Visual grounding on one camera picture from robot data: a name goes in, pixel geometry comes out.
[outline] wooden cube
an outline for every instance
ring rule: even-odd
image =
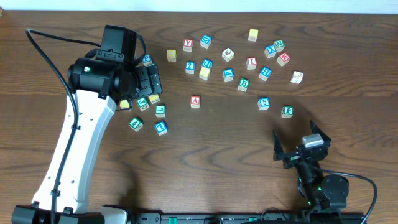
[[[133,118],[130,123],[129,123],[130,128],[132,128],[135,131],[139,131],[142,127],[142,121],[140,121],[138,118]]]
[[[211,69],[212,66],[213,66],[213,62],[208,59],[204,59],[203,62],[201,63],[202,68],[204,67],[204,68]]]
[[[230,48],[225,49],[223,51],[223,53],[221,54],[223,59],[226,60],[227,62],[232,60],[232,58],[234,58],[234,55],[235,55],[235,53]]]
[[[303,80],[304,73],[294,71],[290,82],[299,84]]]
[[[259,78],[264,81],[267,81],[267,79],[271,76],[271,73],[272,73],[271,69],[264,67],[260,72]]]
[[[204,48],[209,48],[211,44],[211,37],[209,35],[203,35],[200,39],[200,45]]]
[[[137,99],[137,105],[141,111],[149,108],[148,102],[144,97]]]
[[[266,47],[266,50],[264,51],[266,54],[267,58],[272,58],[275,57],[276,55],[276,47],[274,45],[270,45]]]
[[[289,62],[289,60],[290,60],[290,56],[287,55],[287,53],[282,53],[282,54],[278,57],[278,59],[276,60],[276,62],[278,62],[278,64],[279,64],[280,66],[284,66],[284,65],[287,64],[287,62]]]
[[[159,134],[160,136],[167,133],[167,127],[164,121],[155,124],[155,129],[157,131],[157,134]]]
[[[185,39],[182,44],[182,49],[186,52],[191,52],[193,47],[193,40]]]
[[[152,64],[152,57],[150,55],[145,55],[145,57],[142,59],[142,63],[145,66],[151,65]]]
[[[155,104],[155,103],[160,101],[160,98],[159,98],[158,94],[154,94],[154,95],[148,96],[148,99],[149,99],[150,103],[152,103],[152,104]]]
[[[229,82],[234,79],[234,71],[232,70],[232,68],[224,70],[223,78],[224,78],[224,82]]]
[[[210,76],[210,69],[202,67],[199,73],[199,78],[203,80],[208,80]]]
[[[185,73],[194,74],[195,73],[195,62],[187,62],[185,64]]]
[[[284,106],[280,112],[280,116],[283,118],[291,118],[293,116],[293,106]]]
[[[156,106],[155,115],[158,118],[166,117],[166,107],[164,105]]]
[[[268,97],[261,98],[258,103],[257,103],[259,110],[268,110],[269,106],[271,105],[269,103]]]
[[[167,60],[169,62],[177,61],[177,51],[176,50],[167,50]]]
[[[248,70],[256,69],[257,67],[257,59],[256,58],[248,58],[246,60],[246,68]]]
[[[249,41],[256,41],[258,35],[259,35],[259,30],[250,29],[248,40],[249,40]]]
[[[281,52],[285,48],[285,42],[283,40],[275,40],[274,45],[277,52]]]
[[[132,108],[131,101],[130,100],[121,100],[119,102],[119,107],[120,107],[120,109],[131,110],[131,108]]]
[[[239,82],[238,89],[241,91],[246,91],[246,90],[248,90],[249,84],[250,84],[249,80],[247,80],[245,78],[241,78],[241,81]]]
[[[192,108],[200,107],[200,96],[191,96],[191,107]]]

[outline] wood grain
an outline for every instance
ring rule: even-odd
[[[17,204],[30,203],[50,164],[62,127],[65,90],[30,45],[26,28],[63,37],[101,42],[106,24],[138,31],[159,66],[169,133],[153,128],[154,107],[117,112],[101,143],[91,182],[90,207],[105,203],[163,212],[261,212],[267,207],[299,209],[295,170],[272,160],[272,130],[285,150],[310,133],[309,120],[332,138],[326,169],[365,175],[377,183],[379,200],[369,223],[398,222],[398,17],[349,14],[222,14],[161,12],[4,11],[0,18],[0,223],[9,223]],[[259,29],[257,42],[248,30]],[[200,37],[212,36],[209,49]],[[70,64],[91,49],[35,37],[65,75]],[[193,39],[193,52],[182,40]],[[264,47],[276,39],[292,57],[280,67]],[[231,47],[235,58],[221,58]],[[166,50],[177,50],[169,63]],[[247,71],[246,57],[259,66]],[[210,79],[186,75],[184,65],[213,61]],[[263,66],[273,69],[266,82]],[[225,83],[223,69],[236,77]],[[303,82],[290,84],[293,70]],[[241,77],[248,92],[237,90]],[[191,109],[191,95],[202,97]],[[259,97],[271,107],[259,111]],[[281,119],[282,105],[295,114]],[[144,127],[127,123],[140,116]],[[372,188],[350,179],[348,208],[365,212]]]

